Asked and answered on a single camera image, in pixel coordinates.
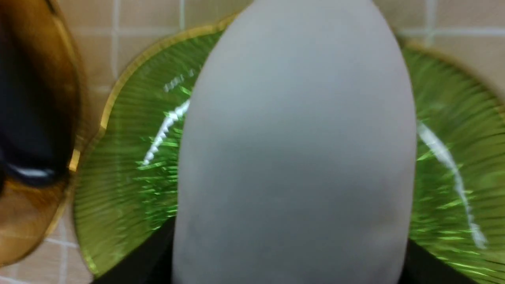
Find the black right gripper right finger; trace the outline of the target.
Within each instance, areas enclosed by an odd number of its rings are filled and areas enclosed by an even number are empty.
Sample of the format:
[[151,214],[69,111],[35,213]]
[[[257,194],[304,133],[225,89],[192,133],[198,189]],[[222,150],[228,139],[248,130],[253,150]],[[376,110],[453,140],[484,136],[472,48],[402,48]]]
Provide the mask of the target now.
[[399,284],[473,284],[473,279],[456,271],[425,248],[409,239]]

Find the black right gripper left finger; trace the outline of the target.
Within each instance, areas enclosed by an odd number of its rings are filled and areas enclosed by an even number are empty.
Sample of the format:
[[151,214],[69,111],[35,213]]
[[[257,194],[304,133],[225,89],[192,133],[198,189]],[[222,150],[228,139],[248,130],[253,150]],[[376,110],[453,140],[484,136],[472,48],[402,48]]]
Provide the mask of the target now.
[[170,218],[94,284],[171,284],[176,219]]

